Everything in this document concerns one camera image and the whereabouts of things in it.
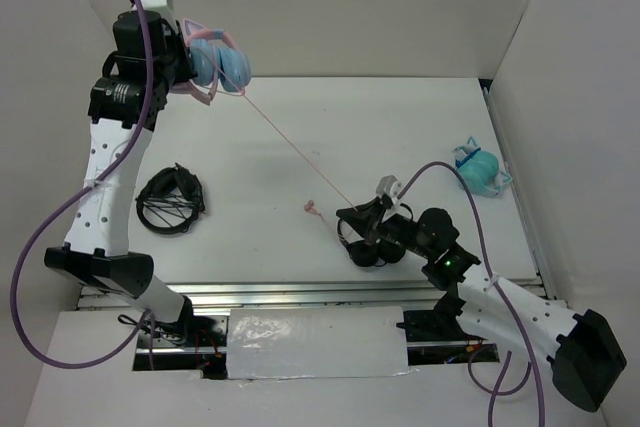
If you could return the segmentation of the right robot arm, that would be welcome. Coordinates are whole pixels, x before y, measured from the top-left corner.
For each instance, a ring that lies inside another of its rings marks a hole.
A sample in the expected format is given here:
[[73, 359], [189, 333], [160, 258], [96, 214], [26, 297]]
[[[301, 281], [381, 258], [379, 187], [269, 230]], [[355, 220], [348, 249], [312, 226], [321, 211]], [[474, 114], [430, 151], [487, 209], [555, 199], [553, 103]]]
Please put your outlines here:
[[592, 309], [575, 312], [488, 272], [458, 243], [446, 210], [429, 208], [412, 220], [386, 215], [382, 201], [374, 199], [336, 216], [376, 247], [391, 243], [425, 259], [423, 274], [444, 293], [435, 315], [441, 335], [454, 339], [464, 332], [535, 359], [574, 406], [597, 411], [626, 368], [604, 316]]

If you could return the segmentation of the pink blue cat-ear headphones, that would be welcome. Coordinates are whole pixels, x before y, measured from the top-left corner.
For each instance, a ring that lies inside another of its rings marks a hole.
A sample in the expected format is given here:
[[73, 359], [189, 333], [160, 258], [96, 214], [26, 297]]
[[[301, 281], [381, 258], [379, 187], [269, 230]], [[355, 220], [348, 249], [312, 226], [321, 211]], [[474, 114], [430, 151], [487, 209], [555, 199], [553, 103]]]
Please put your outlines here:
[[171, 93], [190, 95], [205, 105], [210, 105], [220, 90], [227, 95], [244, 94], [252, 79], [250, 61], [232, 36], [187, 18], [183, 27], [196, 76], [176, 83]]

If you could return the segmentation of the teal cat-ear headphones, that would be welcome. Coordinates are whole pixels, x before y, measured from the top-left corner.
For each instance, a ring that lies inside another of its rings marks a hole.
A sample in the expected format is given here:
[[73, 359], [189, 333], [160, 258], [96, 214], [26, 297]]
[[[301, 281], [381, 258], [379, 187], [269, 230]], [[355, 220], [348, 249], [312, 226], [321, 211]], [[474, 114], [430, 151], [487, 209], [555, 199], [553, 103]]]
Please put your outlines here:
[[457, 146], [453, 154], [455, 169], [472, 194], [499, 197], [512, 184], [512, 177], [501, 168], [499, 159], [483, 150], [473, 136]]

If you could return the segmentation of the aluminium rail frame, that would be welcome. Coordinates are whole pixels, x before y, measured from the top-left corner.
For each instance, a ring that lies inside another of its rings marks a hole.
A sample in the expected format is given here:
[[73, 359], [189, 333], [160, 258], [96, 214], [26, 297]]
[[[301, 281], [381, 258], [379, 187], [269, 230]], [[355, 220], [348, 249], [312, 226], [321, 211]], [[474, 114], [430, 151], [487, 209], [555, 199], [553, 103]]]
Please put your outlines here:
[[415, 214], [447, 210], [467, 251], [547, 295], [514, 194], [469, 203], [446, 169], [470, 136], [498, 152], [474, 78], [257, 78], [245, 97], [210, 106], [174, 96], [138, 180], [180, 164], [202, 182], [207, 210], [176, 237], [132, 221], [130, 245], [203, 310], [435, 300], [421, 258], [360, 269], [337, 239], [335, 212], [370, 201], [391, 174], [411, 183]]

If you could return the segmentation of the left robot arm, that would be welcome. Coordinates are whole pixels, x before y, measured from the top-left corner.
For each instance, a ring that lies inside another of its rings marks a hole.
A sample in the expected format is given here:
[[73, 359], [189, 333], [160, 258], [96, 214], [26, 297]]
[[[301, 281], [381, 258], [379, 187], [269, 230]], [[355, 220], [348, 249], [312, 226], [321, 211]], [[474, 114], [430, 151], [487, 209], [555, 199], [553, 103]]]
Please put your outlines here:
[[191, 301], [154, 274], [148, 254], [129, 248], [129, 217], [141, 162], [158, 114], [177, 81], [194, 75], [180, 26], [147, 10], [118, 16], [116, 42], [90, 92], [90, 154], [83, 196], [60, 247], [45, 265], [80, 284], [151, 310], [170, 343], [196, 334]]

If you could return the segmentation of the black on-ear headphones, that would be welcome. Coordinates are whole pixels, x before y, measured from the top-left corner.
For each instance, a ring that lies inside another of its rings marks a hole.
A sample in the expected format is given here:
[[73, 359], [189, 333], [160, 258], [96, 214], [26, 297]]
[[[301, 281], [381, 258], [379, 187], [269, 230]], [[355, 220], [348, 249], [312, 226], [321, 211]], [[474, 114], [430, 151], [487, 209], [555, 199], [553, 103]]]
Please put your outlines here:
[[400, 262], [406, 249], [386, 240], [368, 244], [365, 240], [349, 242], [342, 230], [343, 221], [336, 224], [336, 233], [341, 245], [346, 249], [351, 261], [360, 268], [383, 267]]

